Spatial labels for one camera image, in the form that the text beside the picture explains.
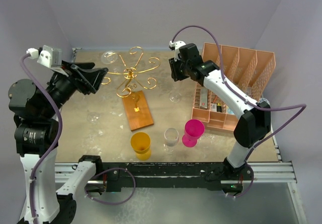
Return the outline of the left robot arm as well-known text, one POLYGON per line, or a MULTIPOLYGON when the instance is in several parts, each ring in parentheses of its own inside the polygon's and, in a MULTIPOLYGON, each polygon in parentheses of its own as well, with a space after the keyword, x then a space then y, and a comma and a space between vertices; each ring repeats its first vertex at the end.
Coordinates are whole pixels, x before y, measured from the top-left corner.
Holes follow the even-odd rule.
POLYGON ((33 79, 11 85, 9 109, 14 113, 14 138, 26 183, 26 209, 21 223, 71 223, 77 192, 90 178, 102 177, 101 158, 84 155, 66 183, 61 188, 55 186, 55 160, 62 133, 59 110, 75 92, 96 93, 107 72, 106 67, 96 68, 92 62, 63 62, 47 88, 33 79))

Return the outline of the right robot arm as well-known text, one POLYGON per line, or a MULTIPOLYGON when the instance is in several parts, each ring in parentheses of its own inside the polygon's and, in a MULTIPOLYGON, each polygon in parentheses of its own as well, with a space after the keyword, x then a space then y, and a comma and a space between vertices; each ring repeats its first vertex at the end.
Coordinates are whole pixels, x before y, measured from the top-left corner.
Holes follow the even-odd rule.
POLYGON ((215 93, 238 119, 233 132, 236 142, 223 162, 224 175, 236 179, 246 165, 251 148, 271 131, 270 105, 249 97, 213 61, 203 61, 195 44, 171 41, 169 48, 174 51, 174 57, 169 59, 172 79, 196 81, 215 93))

